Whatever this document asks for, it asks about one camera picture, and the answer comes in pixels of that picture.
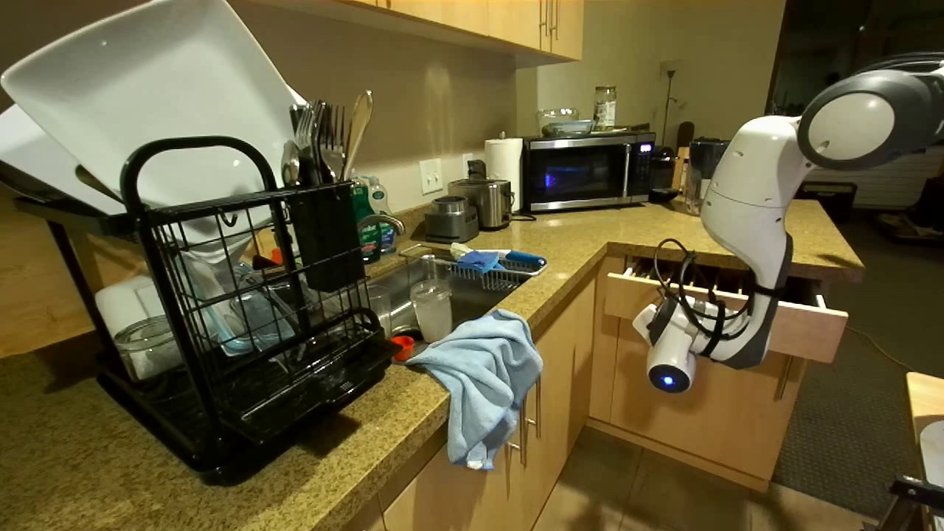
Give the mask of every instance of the black dish rack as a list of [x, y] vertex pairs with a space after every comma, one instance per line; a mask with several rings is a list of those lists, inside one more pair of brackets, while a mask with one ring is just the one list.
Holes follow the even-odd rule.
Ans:
[[[167, 151], [231, 146], [262, 192], [152, 207], [141, 167]], [[310, 418], [385, 376], [389, 341], [370, 308], [351, 185], [277, 189], [259, 151], [229, 134], [141, 143], [121, 171], [183, 366], [136, 381], [112, 353], [102, 384], [211, 484], [265, 465]], [[259, 251], [276, 239], [282, 258]]]

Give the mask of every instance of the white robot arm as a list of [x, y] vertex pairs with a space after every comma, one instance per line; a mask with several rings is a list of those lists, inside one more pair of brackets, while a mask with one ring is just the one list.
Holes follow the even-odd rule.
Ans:
[[801, 117], [748, 120], [718, 162], [703, 201], [706, 230], [748, 263], [757, 291], [745, 311], [671, 291], [634, 331], [649, 339], [649, 381], [686, 393], [698, 357], [734, 369], [768, 353], [779, 286], [790, 269], [786, 213], [816, 165], [867, 167], [944, 137], [944, 52], [879, 61], [821, 92]]

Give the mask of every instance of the kitchen sink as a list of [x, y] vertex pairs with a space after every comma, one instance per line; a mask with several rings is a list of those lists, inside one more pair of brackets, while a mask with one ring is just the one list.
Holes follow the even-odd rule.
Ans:
[[490, 311], [503, 297], [509, 297], [519, 283], [525, 283], [525, 275], [518, 278], [475, 278], [475, 275], [457, 275], [456, 258], [448, 251], [428, 248], [416, 255], [404, 255], [403, 266], [372, 278], [370, 286], [370, 303], [377, 311], [385, 334], [407, 334], [420, 331], [413, 303], [411, 303], [411, 286], [439, 278], [451, 289], [451, 326], [473, 322], [484, 311]]

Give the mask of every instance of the blue towel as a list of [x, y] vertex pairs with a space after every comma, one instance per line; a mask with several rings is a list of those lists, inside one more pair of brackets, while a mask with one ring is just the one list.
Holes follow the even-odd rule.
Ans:
[[518, 431], [544, 369], [528, 322], [494, 308], [411, 357], [411, 366], [448, 390], [448, 460], [495, 468], [494, 456]]

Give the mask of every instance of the granite countertop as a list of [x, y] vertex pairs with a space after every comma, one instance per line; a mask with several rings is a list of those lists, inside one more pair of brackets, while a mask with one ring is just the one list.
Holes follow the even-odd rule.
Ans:
[[[816, 201], [788, 213], [793, 275], [858, 279], [864, 266]], [[549, 255], [544, 275], [503, 301], [547, 326], [552, 308], [608, 254], [653, 254], [677, 236], [706, 263], [731, 263], [701, 217], [665, 207], [513, 221], [473, 248]], [[392, 366], [339, 418], [299, 437], [240, 487], [206, 487], [94, 381], [94, 345], [0, 360], [0, 528], [344, 528], [444, 438], [448, 396]]]

